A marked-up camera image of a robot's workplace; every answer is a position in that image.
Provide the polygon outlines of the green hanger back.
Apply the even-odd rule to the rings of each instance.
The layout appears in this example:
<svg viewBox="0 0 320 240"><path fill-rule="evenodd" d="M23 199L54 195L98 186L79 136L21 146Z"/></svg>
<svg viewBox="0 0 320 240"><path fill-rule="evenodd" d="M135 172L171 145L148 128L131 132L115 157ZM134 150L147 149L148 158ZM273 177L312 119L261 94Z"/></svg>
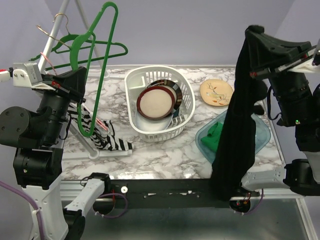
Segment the green hanger back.
<svg viewBox="0 0 320 240"><path fill-rule="evenodd" d="M96 35L94 33L94 30L95 30L96 26L98 25L100 19L102 18L105 10L108 7L112 7L114 9L114 15L113 15L113 20L112 20L111 28L110 28L110 31L109 31L109 35L108 35L108 40L106 42L105 54L104 54L103 57L92 58L92 54L97 52L96 51L96 47L95 47ZM55 41L59 42L60 44L62 44L64 46L67 45L65 42L63 42L63 41L61 41L59 39L56 39L56 36L57 36L57 34L59 32L60 24L61 24L61 21L62 21L62 17L63 17L64 14L65 13L64 13L63 9L61 9L60 12L57 13L56 16L58 17L58 20L54 20L53 21L53 27L52 27L52 30L51 30L50 33L47 33L46 31L44 31L41 28L40 25L36 26L42 33L44 33L45 35L48 36L47 43L45 45L44 50L42 51L47 57L49 57L50 53L52 52L53 44L54 44ZM118 7L117 7L117 5L114 2L111 2L111 1L105 2L102 5L101 10L98 12L98 14L96 15L95 19L93 20L92 24L90 26L88 26L87 24L84 25L86 27L87 32L84 33L84 34L78 35L73 40L71 46L66 46L69 49L69 62L70 62L69 65L71 66L72 70L75 70L78 67L78 64L80 63L78 61L78 55L79 55L79 51L82 48L83 43L85 43L85 41L87 41L89 39L92 39L88 60L86 61L87 68L90 67L92 61L99 61L100 66L101 66L101 74L100 74L99 84L98 84L96 98L95 98L95 102L94 102L93 118L92 118L91 127L90 127L90 131L89 132L85 131L83 129L83 127L82 127L82 123L81 123L82 107L81 107L81 104L79 104L79 103L77 104L77 113L78 113L77 126L78 126L78 130L86 138L90 137L93 134L93 131L94 131L95 122L96 122L96 116L97 116L98 106L99 106L99 100L100 100L102 85L103 85L103 81L104 81L104 75L105 75L108 59L110 58L109 53L110 53L110 48L111 48L111 45L112 45L112 38L113 38L113 35L114 35L117 18L118 18ZM39 67L39 70L41 72L44 71L45 66L46 66L47 63L48 62L45 60L45 58L40 55L39 62L38 62L38 67Z"/></svg>

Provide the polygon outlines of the green tank top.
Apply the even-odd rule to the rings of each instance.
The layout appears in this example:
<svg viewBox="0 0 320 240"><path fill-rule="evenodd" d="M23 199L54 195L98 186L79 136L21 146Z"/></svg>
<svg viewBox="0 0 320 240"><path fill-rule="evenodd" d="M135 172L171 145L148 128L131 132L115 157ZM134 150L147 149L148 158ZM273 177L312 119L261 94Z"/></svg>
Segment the green tank top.
<svg viewBox="0 0 320 240"><path fill-rule="evenodd" d="M207 135L201 138L201 142L214 153L218 149L222 130L223 124L216 122L207 131Z"/></svg>

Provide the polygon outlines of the black tank top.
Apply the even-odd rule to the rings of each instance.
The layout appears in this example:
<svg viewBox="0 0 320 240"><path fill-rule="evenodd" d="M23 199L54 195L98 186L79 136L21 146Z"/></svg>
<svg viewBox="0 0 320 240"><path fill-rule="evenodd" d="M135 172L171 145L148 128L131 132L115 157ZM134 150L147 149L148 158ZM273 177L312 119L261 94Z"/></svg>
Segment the black tank top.
<svg viewBox="0 0 320 240"><path fill-rule="evenodd" d="M263 107L256 102L266 97L267 86L253 79L250 71L249 44L245 40L237 59L234 92L209 179L212 193L220 201L229 201L236 195L243 176L255 162L256 123L252 114L264 114Z"/></svg>

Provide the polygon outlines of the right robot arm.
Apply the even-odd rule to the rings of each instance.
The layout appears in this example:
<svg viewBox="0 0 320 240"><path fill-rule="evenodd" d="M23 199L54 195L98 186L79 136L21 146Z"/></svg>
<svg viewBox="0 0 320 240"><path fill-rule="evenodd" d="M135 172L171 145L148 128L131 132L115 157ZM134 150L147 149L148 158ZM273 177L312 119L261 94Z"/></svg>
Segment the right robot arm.
<svg viewBox="0 0 320 240"><path fill-rule="evenodd" d="M269 80L269 98L274 95L280 117L277 125L294 127L296 144L305 159L274 170L247 173L230 183L230 191L241 196L258 189L288 188L302 196L320 194L320 88L311 90L306 73L319 73L320 46L309 41L280 40L262 26L245 30L250 57L250 76Z"/></svg>

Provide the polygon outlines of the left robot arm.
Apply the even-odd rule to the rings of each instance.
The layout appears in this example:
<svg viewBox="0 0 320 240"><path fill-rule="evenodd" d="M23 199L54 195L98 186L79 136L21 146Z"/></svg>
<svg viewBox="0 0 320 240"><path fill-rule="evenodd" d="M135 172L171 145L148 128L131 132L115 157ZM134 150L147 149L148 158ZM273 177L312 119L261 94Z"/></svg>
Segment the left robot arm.
<svg viewBox="0 0 320 240"><path fill-rule="evenodd" d="M70 103L82 103L87 70L80 67L60 75L41 74L37 64L1 73L13 79L16 87L42 92L36 112L13 106L0 115L0 143L16 149L13 168L18 194L31 206L38 230L36 240L79 240L86 215L98 197L110 194L110 177L92 173L75 200L62 206L60 186L63 149L57 147L67 122Z"/></svg>

